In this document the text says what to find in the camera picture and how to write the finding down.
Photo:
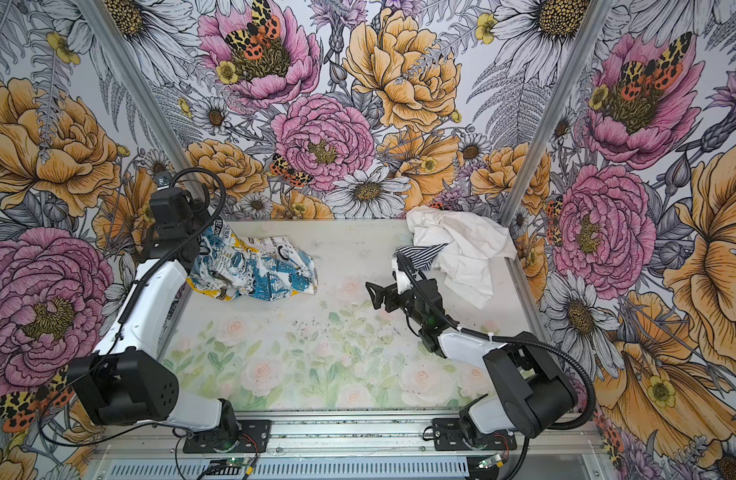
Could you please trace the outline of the colourful patterned cloth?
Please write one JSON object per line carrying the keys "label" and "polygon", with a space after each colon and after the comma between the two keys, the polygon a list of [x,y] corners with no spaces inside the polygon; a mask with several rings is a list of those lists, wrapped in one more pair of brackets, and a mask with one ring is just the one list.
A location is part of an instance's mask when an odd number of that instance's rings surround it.
{"label": "colourful patterned cloth", "polygon": [[187,277],[197,293],[222,301],[241,296],[275,301],[317,292],[313,259],[285,236],[239,237],[217,220],[201,234],[199,244]]}

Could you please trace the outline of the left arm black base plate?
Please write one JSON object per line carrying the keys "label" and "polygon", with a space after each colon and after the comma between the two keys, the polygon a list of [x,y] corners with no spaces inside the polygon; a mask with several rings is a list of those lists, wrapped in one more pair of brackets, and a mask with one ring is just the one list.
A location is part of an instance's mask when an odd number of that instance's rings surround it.
{"label": "left arm black base plate", "polygon": [[189,436],[186,454],[265,453],[271,437],[270,420],[238,420],[229,430],[216,428]]}

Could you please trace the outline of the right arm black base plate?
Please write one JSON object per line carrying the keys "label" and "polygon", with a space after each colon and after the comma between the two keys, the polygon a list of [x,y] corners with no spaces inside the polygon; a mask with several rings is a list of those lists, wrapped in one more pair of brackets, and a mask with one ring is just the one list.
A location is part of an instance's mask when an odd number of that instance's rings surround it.
{"label": "right arm black base plate", "polygon": [[437,451],[513,451],[515,436],[507,430],[480,432],[471,422],[459,418],[434,418],[431,439]]}

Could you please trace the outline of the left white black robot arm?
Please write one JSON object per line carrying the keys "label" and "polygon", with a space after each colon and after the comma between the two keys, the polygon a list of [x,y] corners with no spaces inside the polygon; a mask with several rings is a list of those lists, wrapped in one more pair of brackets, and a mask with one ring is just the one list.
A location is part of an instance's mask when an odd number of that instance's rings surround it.
{"label": "left white black robot arm", "polygon": [[73,359],[67,379],[92,422],[100,426],[157,423],[186,430],[210,448],[231,447],[240,426],[226,399],[182,391],[159,360],[173,302],[200,252],[198,237],[213,222],[204,203],[177,186],[150,199],[154,236],[114,325],[91,354]]}

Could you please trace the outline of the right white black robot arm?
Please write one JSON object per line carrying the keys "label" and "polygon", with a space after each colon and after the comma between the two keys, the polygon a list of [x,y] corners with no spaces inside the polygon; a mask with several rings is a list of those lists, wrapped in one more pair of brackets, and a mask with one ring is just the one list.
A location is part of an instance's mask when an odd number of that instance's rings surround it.
{"label": "right white black robot arm", "polygon": [[587,422],[593,405],[573,420],[564,415],[579,401],[578,392],[554,357],[561,353],[530,332],[507,337],[458,324],[443,308],[434,279],[414,280],[402,292],[396,284],[366,284],[376,310],[401,310],[415,322],[416,335],[438,356],[476,367],[487,374],[495,395],[482,396],[459,414],[457,434],[471,448],[482,448],[495,433],[517,431],[529,439],[546,430],[572,430]]}

